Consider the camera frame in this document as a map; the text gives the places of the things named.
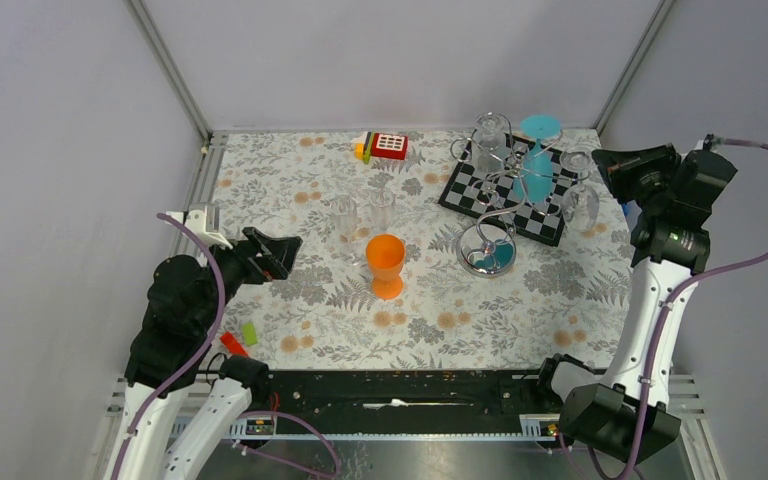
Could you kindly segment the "teal wine glass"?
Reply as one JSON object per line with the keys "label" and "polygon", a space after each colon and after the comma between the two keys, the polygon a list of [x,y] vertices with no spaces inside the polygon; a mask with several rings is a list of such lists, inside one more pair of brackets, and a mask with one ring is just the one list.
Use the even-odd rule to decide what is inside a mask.
{"label": "teal wine glass", "polygon": [[534,141],[522,161],[524,193],[530,203],[542,203],[552,190],[552,153],[547,146],[560,135],[561,123],[550,115],[532,115],[521,121],[520,130]]}

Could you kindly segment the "chrome wine glass rack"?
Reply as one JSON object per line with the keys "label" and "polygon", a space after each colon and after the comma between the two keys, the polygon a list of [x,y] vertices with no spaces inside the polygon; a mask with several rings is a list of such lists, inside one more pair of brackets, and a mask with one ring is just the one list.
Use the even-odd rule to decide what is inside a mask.
{"label": "chrome wine glass rack", "polygon": [[[561,130],[558,137],[550,140],[547,149],[559,148],[559,143],[565,132]],[[509,153],[507,154],[505,169],[501,172],[491,174],[486,177],[491,181],[500,176],[512,176],[519,183],[519,190],[522,192],[523,203],[529,203],[524,193],[524,181],[521,178],[523,170],[522,161],[527,151],[534,145],[534,141],[523,132],[520,134],[509,133],[507,135],[507,144]],[[515,230],[501,229],[490,225],[486,219],[492,216],[501,216],[506,213],[517,211],[516,206],[487,212],[474,220],[474,224],[465,228],[456,240],[456,258],[468,272],[486,278],[501,276],[510,271],[514,265],[517,256],[516,239],[520,236]]]}

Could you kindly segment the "clear champagne flute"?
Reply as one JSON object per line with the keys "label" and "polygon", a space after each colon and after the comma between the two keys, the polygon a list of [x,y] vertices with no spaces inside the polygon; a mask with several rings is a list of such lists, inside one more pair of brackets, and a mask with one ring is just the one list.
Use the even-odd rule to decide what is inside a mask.
{"label": "clear champagne flute", "polygon": [[395,215],[395,194],[386,187],[375,189],[371,193],[369,206],[375,227],[382,232],[386,231]]}

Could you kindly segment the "black white chess board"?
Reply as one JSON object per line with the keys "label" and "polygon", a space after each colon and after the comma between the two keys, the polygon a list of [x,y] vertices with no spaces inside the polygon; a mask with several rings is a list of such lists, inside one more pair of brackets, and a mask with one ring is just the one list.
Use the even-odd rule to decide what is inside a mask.
{"label": "black white chess board", "polygon": [[486,219],[490,225],[515,233],[550,247],[559,245],[565,221],[562,219],[561,200],[582,177],[564,168],[560,162],[561,151],[547,150],[551,160],[552,180],[549,194],[536,205],[523,203],[519,183],[512,176],[500,176],[488,181],[478,174],[469,161],[471,144],[464,137],[450,144],[450,154],[457,160],[454,173],[444,187],[438,204],[444,208],[479,218],[487,212],[516,206],[517,211]]}

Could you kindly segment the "red small block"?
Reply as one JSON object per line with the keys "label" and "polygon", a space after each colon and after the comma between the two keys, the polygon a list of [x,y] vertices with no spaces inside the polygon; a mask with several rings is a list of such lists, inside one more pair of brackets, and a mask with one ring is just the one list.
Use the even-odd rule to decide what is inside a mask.
{"label": "red small block", "polygon": [[220,336],[220,342],[230,354],[249,357],[249,354],[243,344],[240,343],[231,332],[224,332]]}

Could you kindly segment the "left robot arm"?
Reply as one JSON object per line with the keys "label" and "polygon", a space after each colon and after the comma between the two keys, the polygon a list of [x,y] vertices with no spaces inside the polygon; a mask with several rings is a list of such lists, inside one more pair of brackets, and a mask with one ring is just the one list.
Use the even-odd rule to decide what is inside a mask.
{"label": "left robot arm", "polygon": [[193,479],[232,418],[269,401],[267,365],[233,356],[220,369],[212,399],[183,436],[169,443],[228,302],[243,285],[287,279],[303,244],[297,236],[273,238],[253,227],[240,240],[189,226],[182,232],[207,263],[176,255],[154,271],[124,373],[125,404],[107,479]]}

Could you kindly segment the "clear wine glass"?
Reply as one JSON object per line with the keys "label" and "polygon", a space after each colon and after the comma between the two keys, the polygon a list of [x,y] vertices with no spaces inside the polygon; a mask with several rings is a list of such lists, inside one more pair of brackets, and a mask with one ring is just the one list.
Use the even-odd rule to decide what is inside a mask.
{"label": "clear wine glass", "polygon": [[509,153],[507,135],[510,132],[510,120],[503,114],[487,112],[476,118],[470,154],[478,177],[486,178],[505,169]]}
{"label": "clear wine glass", "polygon": [[349,195],[336,196],[331,202],[336,234],[346,242],[353,241],[358,225],[356,201]]}
{"label": "clear wine glass", "polygon": [[599,214],[598,194],[586,183],[591,163],[590,154],[584,150],[568,150],[560,156],[562,168],[574,174],[561,199],[562,216],[569,228],[581,232],[593,228]]}

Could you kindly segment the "orange wine glass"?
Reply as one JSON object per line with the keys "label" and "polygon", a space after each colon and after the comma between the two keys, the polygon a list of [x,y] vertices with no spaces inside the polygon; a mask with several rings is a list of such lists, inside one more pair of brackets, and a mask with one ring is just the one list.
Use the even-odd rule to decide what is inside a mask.
{"label": "orange wine glass", "polygon": [[403,241],[394,235],[373,237],[365,249],[368,268],[372,274],[372,292],[382,300],[392,300],[403,290],[400,277],[406,258]]}

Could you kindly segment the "green small block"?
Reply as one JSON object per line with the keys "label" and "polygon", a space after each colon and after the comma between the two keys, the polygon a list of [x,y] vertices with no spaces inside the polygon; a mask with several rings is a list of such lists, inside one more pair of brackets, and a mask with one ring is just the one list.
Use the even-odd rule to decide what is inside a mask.
{"label": "green small block", "polygon": [[258,343],[258,335],[255,325],[247,322],[242,325],[241,333],[246,346],[253,346]]}

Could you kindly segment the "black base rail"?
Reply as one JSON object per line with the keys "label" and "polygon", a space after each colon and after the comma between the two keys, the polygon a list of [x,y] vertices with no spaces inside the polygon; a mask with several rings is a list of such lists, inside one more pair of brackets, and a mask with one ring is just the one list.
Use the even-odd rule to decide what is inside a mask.
{"label": "black base rail", "polygon": [[275,370],[256,404],[296,416],[282,435],[478,438],[523,435],[562,399],[526,370]]}

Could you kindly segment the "colourful toy brick block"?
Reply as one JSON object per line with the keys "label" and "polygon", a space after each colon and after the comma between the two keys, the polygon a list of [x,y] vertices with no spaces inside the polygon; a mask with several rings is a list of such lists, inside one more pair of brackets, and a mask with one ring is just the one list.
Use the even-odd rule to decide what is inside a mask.
{"label": "colourful toy brick block", "polygon": [[373,158],[401,161],[407,157],[408,137],[404,135],[364,132],[351,143],[354,157],[364,164]]}

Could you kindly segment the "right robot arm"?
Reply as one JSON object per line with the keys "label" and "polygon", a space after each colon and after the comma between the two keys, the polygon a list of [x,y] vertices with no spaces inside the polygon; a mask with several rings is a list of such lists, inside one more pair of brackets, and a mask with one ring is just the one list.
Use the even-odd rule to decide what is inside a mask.
{"label": "right robot arm", "polygon": [[543,362],[533,396],[543,410],[561,410],[564,438],[636,465],[678,436],[681,421],[668,411],[671,359],[711,252],[703,224],[737,169],[708,145],[686,154],[670,144],[597,149],[591,157],[610,194],[641,210],[630,237],[628,315],[604,373],[556,354]]}

